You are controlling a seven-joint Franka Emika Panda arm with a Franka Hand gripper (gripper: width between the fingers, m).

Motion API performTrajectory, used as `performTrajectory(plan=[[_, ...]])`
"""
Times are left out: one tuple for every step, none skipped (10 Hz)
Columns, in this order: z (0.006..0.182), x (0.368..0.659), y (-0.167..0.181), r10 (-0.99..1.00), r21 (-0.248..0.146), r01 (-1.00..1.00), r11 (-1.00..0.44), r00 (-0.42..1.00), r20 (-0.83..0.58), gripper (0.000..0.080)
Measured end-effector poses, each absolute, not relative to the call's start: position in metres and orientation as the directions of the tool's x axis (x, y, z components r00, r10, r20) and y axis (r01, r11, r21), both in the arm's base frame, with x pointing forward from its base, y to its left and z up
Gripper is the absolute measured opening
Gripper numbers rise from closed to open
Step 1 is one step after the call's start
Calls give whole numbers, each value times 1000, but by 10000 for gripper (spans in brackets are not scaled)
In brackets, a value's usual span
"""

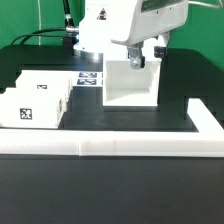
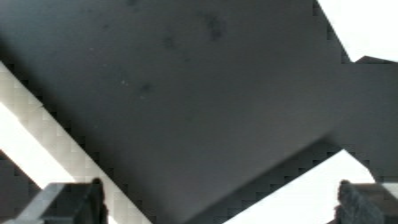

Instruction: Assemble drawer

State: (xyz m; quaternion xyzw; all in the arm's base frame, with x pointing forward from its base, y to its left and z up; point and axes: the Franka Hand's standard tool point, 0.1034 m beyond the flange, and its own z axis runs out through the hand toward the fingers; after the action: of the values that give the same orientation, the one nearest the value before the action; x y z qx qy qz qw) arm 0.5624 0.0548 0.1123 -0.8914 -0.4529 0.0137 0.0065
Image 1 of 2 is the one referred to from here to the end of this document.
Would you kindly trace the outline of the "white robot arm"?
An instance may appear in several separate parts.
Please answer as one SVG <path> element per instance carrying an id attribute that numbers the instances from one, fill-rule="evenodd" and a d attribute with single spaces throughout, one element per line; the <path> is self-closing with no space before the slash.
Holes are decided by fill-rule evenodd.
<path id="1" fill-rule="evenodd" d="M 85 0 L 74 51 L 94 60 L 110 44 L 126 46 L 133 69 L 145 66 L 144 42 L 158 38 L 154 56 L 162 58 L 171 31 L 185 24 L 189 0 Z"/>

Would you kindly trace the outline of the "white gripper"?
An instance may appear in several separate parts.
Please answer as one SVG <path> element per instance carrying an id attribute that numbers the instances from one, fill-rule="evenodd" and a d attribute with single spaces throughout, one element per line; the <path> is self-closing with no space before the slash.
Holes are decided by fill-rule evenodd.
<path id="1" fill-rule="evenodd" d="M 187 15 L 188 0 L 112 0 L 110 39 L 116 44 L 133 45 L 128 47 L 130 66 L 139 70 L 145 66 L 145 57 L 142 46 L 136 43 L 159 35 L 154 56 L 164 58 L 171 38 L 164 32 L 182 26 Z"/>

